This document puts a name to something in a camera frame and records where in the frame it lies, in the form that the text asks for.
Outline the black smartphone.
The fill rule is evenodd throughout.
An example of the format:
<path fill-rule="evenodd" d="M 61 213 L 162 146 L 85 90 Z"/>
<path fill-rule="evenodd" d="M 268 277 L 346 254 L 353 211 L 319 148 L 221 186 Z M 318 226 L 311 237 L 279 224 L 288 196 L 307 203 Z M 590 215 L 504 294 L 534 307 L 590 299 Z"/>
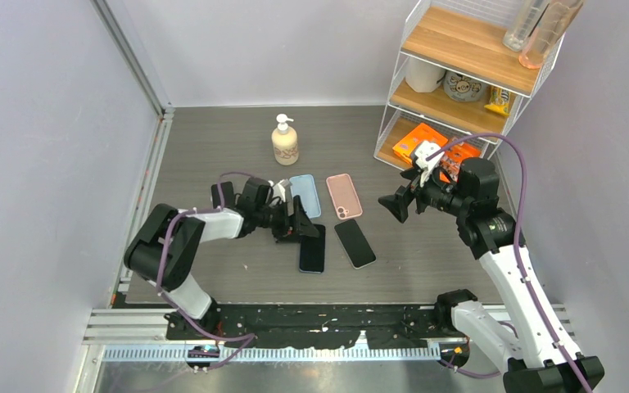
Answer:
<path fill-rule="evenodd" d="M 355 219 L 348 219 L 336 224 L 334 231 L 354 269 L 362 269 L 377 260 L 372 247 Z"/>

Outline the pink phone case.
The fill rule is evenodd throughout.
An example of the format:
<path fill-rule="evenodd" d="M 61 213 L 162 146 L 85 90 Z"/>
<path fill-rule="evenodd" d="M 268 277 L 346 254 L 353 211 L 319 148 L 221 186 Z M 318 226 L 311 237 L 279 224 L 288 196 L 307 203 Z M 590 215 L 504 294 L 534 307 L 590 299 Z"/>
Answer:
<path fill-rule="evenodd" d="M 340 220 L 354 219 L 363 214 L 360 199 L 349 174 L 337 174 L 326 178 L 328 192 L 336 216 Z"/>

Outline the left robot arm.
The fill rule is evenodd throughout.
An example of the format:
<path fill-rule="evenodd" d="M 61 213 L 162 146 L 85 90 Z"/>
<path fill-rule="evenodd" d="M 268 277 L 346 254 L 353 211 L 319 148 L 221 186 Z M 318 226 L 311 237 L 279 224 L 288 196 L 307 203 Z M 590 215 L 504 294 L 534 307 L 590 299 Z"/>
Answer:
<path fill-rule="evenodd" d="M 277 243 L 319 237 L 291 184 L 250 176 L 239 193 L 230 182 L 213 185 L 209 210 L 156 205 L 127 247 L 123 263 L 188 315 L 187 328 L 196 337 L 212 337 L 219 326 L 215 299 L 192 275 L 202 243 L 243 238 L 268 229 Z"/>

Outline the light blue phone case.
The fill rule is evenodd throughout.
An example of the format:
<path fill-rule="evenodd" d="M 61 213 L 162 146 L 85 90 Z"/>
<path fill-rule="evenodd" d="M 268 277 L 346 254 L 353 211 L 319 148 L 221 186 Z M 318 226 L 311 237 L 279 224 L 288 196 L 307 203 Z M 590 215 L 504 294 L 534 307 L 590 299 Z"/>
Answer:
<path fill-rule="evenodd" d="M 301 174 L 289 179 L 293 196 L 301 198 L 301 204 L 311 219 L 321 216 L 322 210 L 319 202 L 319 194 L 312 174 Z"/>

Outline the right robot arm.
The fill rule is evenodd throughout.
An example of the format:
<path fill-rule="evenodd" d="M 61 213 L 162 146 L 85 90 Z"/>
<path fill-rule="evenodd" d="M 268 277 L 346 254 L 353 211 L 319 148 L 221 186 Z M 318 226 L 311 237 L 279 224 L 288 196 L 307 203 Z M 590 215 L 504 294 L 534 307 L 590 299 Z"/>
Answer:
<path fill-rule="evenodd" d="M 545 296 L 515 218 L 498 206 L 500 177 L 494 164 L 464 160 L 454 183 L 442 181 L 441 172 L 407 169 L 401 175 L 409 184 L 378 202 L 401 223 L 411 204 L 419 214 L 430 207 L 455 217 L 460 239 L 495 284 L 513 329 L 461 289 L 437 297 L 437 330 L 472 339 L 495 365 L 507 392 L 592 392 L 604 377 L 604 366 L 581 352 Z"/>

